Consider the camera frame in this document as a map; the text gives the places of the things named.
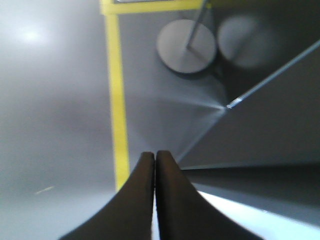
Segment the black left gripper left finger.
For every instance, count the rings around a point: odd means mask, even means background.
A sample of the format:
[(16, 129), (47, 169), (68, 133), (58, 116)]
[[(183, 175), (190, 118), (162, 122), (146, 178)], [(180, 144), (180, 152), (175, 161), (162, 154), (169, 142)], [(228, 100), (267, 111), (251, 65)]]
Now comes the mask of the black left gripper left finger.
[(155, 189), (155, 156), (143, 152), (116, 195), (62, 240), (150, 240)]

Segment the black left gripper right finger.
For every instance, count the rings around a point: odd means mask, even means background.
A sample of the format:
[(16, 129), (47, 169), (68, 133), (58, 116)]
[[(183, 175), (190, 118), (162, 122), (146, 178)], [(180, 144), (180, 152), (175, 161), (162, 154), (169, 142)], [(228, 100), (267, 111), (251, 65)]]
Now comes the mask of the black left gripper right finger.
[(156, 154), (155, 195), (162, 240), (259, 240), (205, 200), (180, 170), (172, 154)]

